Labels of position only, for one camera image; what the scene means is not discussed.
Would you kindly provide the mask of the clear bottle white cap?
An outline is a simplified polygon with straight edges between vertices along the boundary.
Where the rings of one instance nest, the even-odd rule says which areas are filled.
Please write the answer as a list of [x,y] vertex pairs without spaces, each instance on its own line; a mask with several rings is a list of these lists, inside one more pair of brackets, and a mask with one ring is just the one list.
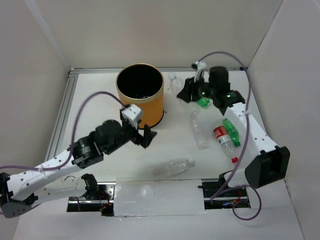
[[170,73],[168,75],[170,80],[170,89],[174,96],[177,96],[185,86],[185,80],[178,77],[175,73]]
[[197,148],[199,150],[207,149],[209,147],[208,141],[203,134],[200,122],[198,120],[198,116],[201,111],[199,105],[194,102],[187,103],[181,99],[179,100],[179,103],[181,104],[184,110],[184,114],[188,119],[188,123],[192,131],[193,138],[195,140]]

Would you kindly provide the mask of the clear bottle front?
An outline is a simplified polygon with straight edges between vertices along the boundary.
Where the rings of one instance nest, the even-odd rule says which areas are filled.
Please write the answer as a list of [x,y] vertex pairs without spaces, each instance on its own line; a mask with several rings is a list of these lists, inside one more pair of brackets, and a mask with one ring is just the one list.
[[175,177],[187,172],[195,165],[192,158],[175,158],[155,166],[152,169],[152,175],[154,177]]

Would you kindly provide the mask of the green bottle under right arm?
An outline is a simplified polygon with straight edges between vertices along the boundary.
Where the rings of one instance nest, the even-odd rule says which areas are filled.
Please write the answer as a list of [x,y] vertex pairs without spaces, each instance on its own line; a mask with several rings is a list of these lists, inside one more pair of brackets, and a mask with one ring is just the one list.
[[236,127],[231,123],[231,121],[227,118],[222,120],[223,126],[225,128],[225,130],[227,131],[231,141],[233,142],[234,146],[240,147],[241,143],[240,143],[240,137],[239,137],[239,133],[238,130],[236,129]]

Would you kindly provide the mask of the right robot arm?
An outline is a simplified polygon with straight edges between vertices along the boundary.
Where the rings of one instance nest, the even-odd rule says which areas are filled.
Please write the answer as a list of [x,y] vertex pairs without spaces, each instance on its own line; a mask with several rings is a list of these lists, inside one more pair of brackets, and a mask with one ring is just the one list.
[[237,90],[231,89],[229,73],[225,67],[210,68],[208,81],[204,80],[203,72],[198,70],[194,77],[185,79],[177,98],[186,103],[196,102],[202,97],[211,99],[213,105],[231,121],[244,138],[242,160],[248,162],[245,168],[220,175],[220,194],[230,196],[237,186],[258,189],[284,179],[290,159],[288,148],[278,146],[249,113],[249,101]]

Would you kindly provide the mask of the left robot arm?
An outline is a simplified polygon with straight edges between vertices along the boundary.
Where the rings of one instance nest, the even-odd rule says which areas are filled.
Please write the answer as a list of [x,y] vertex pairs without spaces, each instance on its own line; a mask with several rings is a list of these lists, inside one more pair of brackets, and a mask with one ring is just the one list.
[[147,148],[157,132],[148,125],[143,134],[127,120],[107,120],[88,136],[80,138],[59,155],[19,174],[0,174],[0,213],[5,218],[19,217],[44,202],[66,197],[92,200],[99,193],[93,174],[74,174],[103,161],[128,142]]

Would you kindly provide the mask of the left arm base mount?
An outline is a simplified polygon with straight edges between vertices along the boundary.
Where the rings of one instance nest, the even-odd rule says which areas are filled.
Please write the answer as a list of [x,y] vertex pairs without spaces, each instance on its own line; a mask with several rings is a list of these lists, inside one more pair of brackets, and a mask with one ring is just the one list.
[[67,213],[99,213],[104,217],[114,217],[114,198],[116,182],[99,182],[99,190],[91,199],[70,197]]

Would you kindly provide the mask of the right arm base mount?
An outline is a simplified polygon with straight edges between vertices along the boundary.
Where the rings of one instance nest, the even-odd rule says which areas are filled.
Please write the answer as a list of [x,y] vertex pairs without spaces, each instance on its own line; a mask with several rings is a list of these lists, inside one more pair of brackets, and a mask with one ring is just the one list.
[[229,187],[225,187],[221,192],[218,193],[217,197],[210,200],[223,185],[225,180],[219,176],[215,179],[203,179],[201,184],[198,186],[203,193],[204,198],[204,209],[205,210],[218,210],[218,209],[232,209],[235,204],[236,208],[249,208],[250,201],[248,193],[245,187],[238,187],[233,190],[228,190]]

